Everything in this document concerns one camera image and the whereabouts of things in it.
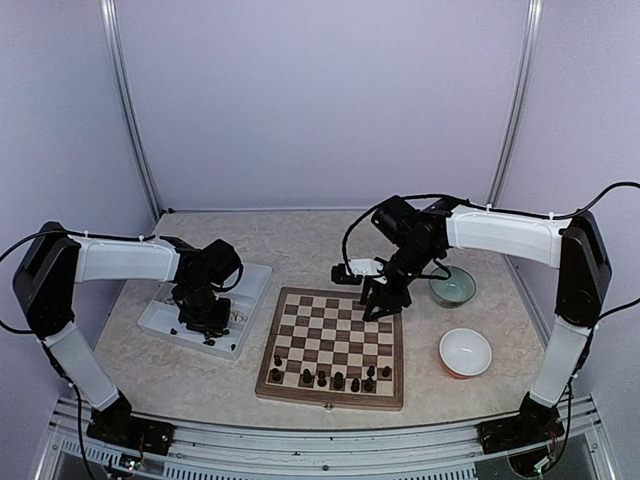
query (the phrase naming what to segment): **black cable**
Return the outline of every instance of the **black cable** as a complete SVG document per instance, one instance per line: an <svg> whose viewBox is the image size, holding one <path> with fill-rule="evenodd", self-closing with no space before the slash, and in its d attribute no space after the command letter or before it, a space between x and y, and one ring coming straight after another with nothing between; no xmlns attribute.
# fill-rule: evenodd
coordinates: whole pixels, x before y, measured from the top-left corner
<svg viewBox="0 0 640 480"><path fill-rule="evenodd" d="M80 441L80 453L82 454L82 462L87 469L89 478L91 480L96 480L96 477L93 476L93 472L91 471L89 460L87 460L87 452L84 449L84 439L82 437L82 397L80 396L80 390L75 385L75 383L71 383L71 386L75 390L76 396L78 397L78 440Z"/></svg>
<svg viewBox="0 0 640 480"><path fill-rule="evenodd" d="M13 253L16 249L18 249L25 243L35 238L45 237L47 235L60 235L60 234L74 235L78 237L96 238L96 239L102 239L102 240L119 240L119 241L125 241L125 242L141 241L140 238L135 238L135 237L121 237L117 235L102 235L102 234L96 234L96 233L85 234L84 232L75 232L72 230L65 230L65 229L46 230L42 232L32 233L31 235L28 235L23 239L17 241L16 243L14 243L13 245L11 245L7 250L5 250L5 252L2 255L0 255L0 263L2 263L2 261L5 260L9 255L11 255L11 253ZM146 242L146 241L152 240L153 238L155 238L155 235L150 235L148 237L143 237L142 241ZM32 330L18 330L16 328L13 328L7 325L6 323L4 323L2 320L0 320L0 327L4 328L9 333L14 333L16 335L30 335L33 333Z"/></svg>

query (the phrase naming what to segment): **white bowl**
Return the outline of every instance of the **white bowl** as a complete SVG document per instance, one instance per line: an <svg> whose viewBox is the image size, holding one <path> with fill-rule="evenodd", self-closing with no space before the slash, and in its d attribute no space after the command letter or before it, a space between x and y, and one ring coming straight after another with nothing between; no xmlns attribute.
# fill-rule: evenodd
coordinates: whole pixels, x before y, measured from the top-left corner
<svg viewBox="0 0 640 480"><path fill-rule="evenodd" d="M440 340L440 359L447 372L456 378L480 375L491 365L491 345L474 330L456 328Z"/></svg>

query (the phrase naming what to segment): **chess piece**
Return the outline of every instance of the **chess piece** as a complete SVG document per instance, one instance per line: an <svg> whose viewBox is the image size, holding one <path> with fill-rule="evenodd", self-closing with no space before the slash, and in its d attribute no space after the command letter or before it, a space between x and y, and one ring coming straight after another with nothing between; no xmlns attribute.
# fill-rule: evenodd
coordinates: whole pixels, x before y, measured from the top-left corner
<svg viewBox="0 0 640 480"><path fill-rule="evenodd" d="M342 375L342 373L337 372L333 377L333 388L335 388L336 390L342 390L343 386L344 386L344 376Z"/></svg>
<svg viewBox="0 0 640 480"><path fill-rule="evenodd" d="M373 378L369 377L364 381L364 389L367 392L373 392Z"/></svg>
<svg viewBox="0 0 640 480"><path fill-rule="evenodd" d="M325 387L326 385L327 385L326 374L322 370L320 370L318 372L318 386Z"/></svg>
<svg viewBox="0 0 640 480"><path fill-rule="evenodd" d="M277 368L271 370L271 380L273 380L274 382L279 382L280 380L282 380L282 374L280 373L280 370L278 370Z"/></svg>
<svg viewBox="0 0 640 480"><path fill-rule="evenodd" d="M307 385L313 383L313 375L311 375L311 372L308 368L305 368L304 372L302 372L302 381Z"/></svg>

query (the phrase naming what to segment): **white tray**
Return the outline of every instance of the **white tray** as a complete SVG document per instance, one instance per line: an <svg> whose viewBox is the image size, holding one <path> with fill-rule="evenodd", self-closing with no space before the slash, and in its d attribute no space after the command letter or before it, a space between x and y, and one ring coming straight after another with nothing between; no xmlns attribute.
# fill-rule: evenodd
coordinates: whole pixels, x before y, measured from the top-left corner
<svg viewBox="0 0 640 480"><path fill-rule="evenodd" d="M245 263L244 274L238 285L230 292L220 295L221 298L231 300L231 315L227 327L229 335L214 339L215 345L205 345L202 333L187 330L184 324L178 322L180 311L171 298L171 289L174 287L171 283L165 283L160 287L138 320L138 325L145 333L167 342L235 360L240 356L242 347L247 341L251 326L267 292L271 272L271 267ZM233 284L236 275L230 277L226 284ZM177 333L171 335L171 329L175 329Z"/></svg>

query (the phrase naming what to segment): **bowl rim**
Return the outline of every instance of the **bowl rim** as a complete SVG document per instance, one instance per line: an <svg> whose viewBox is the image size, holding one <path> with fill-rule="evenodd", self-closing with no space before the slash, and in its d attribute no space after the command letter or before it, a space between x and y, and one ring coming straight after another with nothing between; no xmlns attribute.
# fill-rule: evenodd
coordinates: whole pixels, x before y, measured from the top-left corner
<svg viewBox="0 0 640 480"><path fill-rule="evenodd" d="M473 276L469 272L467 272L465 269L460 268L460 267L456 267L455 265L445 265L445 266L450 270L459 270L459 271L461 271L469 280L471 280L471 285L473 286L473 291L471 292L471 295L469 295L469 298L466 298L466 299L460 300L460 301L449 300L448 298L443 297L442 295L440 295L438 292L436 292L434 290L433 282L443 282L444 281L444 280L437 280L435 278L430 278L429 279L429 288L431 289L431 293L433 293L436 297L441 298L445 302L449 302L449 303L454 304L454 305L464 305L465 303L467 303L469 300L471 300L473 297L476 296L476 293L478 292L478 285L476 284L476 281L473 279ZM433 269L433 271L430 273L430 275L433 275L438 270L442 270L442 269L440 267L437 267L437 268Z"/></svg>
<svg viewBox="0 0 640 480"><path fill-rule="evenodd" d="M449 362L447 362L447 360L444 358L444 355L442 354L442 344L444 343L445 338L447 338L452 333L459 332L459 331L465 331L465 330L475 334L478 337L480 337L480 339L482 339L483 343L487 346L487 349L489 350L489 359L487 361L487 364L477 373L462 373L462 372L456 370L451 365L449 365ZM484 337L484 335L482 335L481 333L476 332L475 330L472 330L470 328L454 328L452 330L449 330L440 339L440 345L439 345L438 351L440 353L440 360L442 360L444 362L444 364L447 366L447 368L450 369L452 372L458 374L458 375L462 375L463 377L477 377L478 375L483 374L491 366L491 362L493 361L493 350L491 348L491 344L489 343L489 341Z"/></svg>

